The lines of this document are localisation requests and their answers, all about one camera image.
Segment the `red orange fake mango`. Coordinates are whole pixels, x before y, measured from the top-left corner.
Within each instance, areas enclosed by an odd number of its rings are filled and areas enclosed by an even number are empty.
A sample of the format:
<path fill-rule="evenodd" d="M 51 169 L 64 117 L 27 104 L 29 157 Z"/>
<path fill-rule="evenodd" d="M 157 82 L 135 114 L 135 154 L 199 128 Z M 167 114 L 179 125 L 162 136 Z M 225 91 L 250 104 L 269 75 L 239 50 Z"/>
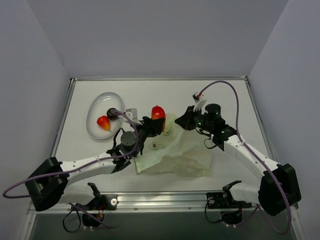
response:
<path fill-rule="evenodd" d="M 151 110 L 151 119 L 156 120 L 156 119 L 164 119 L 163 125 L 162 125 L 162 132 L 165 131 L 165 126 L 166 126 L 166 113 L 164 109 L 158 105 L 154 106 Z"/>

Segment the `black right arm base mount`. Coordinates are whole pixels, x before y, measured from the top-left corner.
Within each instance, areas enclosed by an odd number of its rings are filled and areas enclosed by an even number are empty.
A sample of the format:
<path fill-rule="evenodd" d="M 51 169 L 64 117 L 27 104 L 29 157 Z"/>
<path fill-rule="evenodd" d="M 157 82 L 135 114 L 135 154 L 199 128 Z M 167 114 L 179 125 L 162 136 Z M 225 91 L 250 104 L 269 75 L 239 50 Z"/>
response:
<path fill-rule="evenodd" d="M 252 206 L 251 203 L 245 201 L 235 201 L 222 191 L 207 192 L 204 216 L 212 224 L 225 223 L 226 225 L 237 225 L 244 220 L 243 210 L 250 209 Z M 220 210 L 219 219 L 209 219 L 207 210 Z"/>

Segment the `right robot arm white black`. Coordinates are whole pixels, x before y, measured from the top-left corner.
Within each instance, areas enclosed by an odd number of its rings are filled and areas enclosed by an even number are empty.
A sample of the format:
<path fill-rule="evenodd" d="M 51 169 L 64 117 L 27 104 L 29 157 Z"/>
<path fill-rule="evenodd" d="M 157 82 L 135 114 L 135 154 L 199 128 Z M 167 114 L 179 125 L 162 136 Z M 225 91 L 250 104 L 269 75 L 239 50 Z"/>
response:
<path fill-rule="evenodd" d="M 186 131 L 198 129 L 200 134 L 208 135 L 214 146 L 236 158 L 259 181 L 258 185 L 241 180 L 225 185 L 222 188 L 225 205 L 232 207 L 247 202 L 260 205 L 267 214 L 276 216 L 302 199 L 295 169 L 266 157 L 240 139 L 236 129 L 222 118 L 220 105 L 208 104 L 205 111 L 194 108 L 188 106 L 174 122 Z"/>

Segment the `aluminium front rail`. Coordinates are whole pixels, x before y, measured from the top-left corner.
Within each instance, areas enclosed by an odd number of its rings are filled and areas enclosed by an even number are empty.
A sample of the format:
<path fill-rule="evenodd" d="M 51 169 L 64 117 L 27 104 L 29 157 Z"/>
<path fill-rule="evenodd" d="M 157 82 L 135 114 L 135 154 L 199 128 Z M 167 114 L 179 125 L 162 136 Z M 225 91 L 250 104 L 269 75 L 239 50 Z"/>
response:
<path fill-rule="evenodd" d="M 230 189 L 224 188 L 216 191 L 174 191 L 174 192 L 103 192 L 102 194 L 116 194 L 116 211 L 119 213 L 162 213 L 162 212 L 183 212 L 201 211 L 206 205 L 206 193 L 224 192 L 229 198 L 240 202 L 252 204 L 252 207 L 259 205 L 258 190 L 250 185 L 239 183 Z M 93 199 L 92 190 L 86 186 L 85 190 L 76 190 L 73 186 L 65 189 L 61 201 L 53 207 L 42 211 L 43 214 L 65 213 L 72 208 L 72 204 L 87 204 Z"/>

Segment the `white oval ceramic plate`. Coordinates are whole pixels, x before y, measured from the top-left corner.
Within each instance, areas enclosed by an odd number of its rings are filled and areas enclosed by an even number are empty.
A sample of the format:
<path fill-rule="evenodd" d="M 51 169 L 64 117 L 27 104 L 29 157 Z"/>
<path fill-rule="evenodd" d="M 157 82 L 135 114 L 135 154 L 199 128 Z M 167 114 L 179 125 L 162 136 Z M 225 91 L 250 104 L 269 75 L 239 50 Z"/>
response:
<path fill-rule="evenodd" d="M 97 125 L 97 119 L 107 115 L 107 110 L 115 108 L 122 111 L 124 103 L 122 98 L 115 92 L 104 92 L 98 95 L 90 105 L 86 117 L 87 133 L 96 140 L 106 140 L 111 138 L 121 125 L 121 119 L 115 121 L 109 120 L 110 131 L 105 131 Z"/>

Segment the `dark purple fake plum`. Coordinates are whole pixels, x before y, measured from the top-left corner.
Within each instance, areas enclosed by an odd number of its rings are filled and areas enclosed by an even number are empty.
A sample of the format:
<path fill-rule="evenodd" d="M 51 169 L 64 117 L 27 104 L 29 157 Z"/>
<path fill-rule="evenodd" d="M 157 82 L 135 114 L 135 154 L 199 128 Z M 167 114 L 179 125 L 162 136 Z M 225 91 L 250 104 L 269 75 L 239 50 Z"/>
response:
<path fill-rule="evenodd" d="M 119 118 L 118 110 L 114 107 L 109 108 L 106 112 L 106 116 L 110 121 L 116 121 Z"/>

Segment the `pale green plastic bag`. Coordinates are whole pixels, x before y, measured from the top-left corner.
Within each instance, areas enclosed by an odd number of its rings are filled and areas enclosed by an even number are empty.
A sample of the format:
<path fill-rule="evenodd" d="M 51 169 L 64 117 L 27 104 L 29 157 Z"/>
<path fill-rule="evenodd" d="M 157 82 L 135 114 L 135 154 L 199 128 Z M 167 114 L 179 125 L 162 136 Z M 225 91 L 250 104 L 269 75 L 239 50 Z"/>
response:
<path fill-rule="evenodd" d="M 182 129 L 176 118 L 168 113 L 164 132 L 146 139 L 142 155 L 134 160 L 137 174 L 174 173 L 191 178 L 211 174 L 213 153 L 205 147 L 205 137 Z"/>

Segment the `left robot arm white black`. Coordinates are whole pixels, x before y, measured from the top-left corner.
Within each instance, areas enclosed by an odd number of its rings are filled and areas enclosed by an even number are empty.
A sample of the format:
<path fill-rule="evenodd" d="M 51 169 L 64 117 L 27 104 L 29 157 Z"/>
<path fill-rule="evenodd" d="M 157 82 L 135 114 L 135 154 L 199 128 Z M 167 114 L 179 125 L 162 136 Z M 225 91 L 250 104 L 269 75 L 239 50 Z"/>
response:
<path fill-rule="evenodd" d="M 25 184 L 35 210 L 42 212 L 61 202 L 65 189 L 76 182 L 125 169 L 143 152 L 147 138 L 163 132 L 165 120 L 144 116 L 134 131 L 122 133 L 119 144 L 94 157 L 75 161 L 59 161 L 55 156 L 46 159 Z"/>

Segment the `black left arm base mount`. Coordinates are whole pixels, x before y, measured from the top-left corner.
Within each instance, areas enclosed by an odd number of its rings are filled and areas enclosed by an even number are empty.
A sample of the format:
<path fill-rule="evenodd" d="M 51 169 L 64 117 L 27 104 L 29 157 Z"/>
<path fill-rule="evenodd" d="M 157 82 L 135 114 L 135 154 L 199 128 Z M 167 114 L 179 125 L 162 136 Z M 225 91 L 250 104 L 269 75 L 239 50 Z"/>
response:
<path fill-rule="evenodd" d="M 105 211 L 115 211 L 118 205 L 118 196 L 114 193 L 102 194 L 97 186 L 89 182 L 87 184 L 92 191 L 93 199 L 87 204 L 76 203 L 75 206 L 81 209 L 82 223 L 85 227 L 97 228 L 104 226 Z"/>

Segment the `red fake pear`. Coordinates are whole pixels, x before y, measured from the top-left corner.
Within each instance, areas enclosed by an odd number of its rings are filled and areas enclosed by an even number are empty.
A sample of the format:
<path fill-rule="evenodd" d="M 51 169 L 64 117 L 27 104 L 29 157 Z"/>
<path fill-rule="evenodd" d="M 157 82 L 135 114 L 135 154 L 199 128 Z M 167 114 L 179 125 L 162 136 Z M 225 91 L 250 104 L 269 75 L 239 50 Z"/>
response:
<path fill-rule="evenodd" d="M 103 129 L 104 131 L 111 131 L 111 125 L 110 125 L 110 120 L 106 115 L 100 116 L 97 121 L 97 125 Z"/>

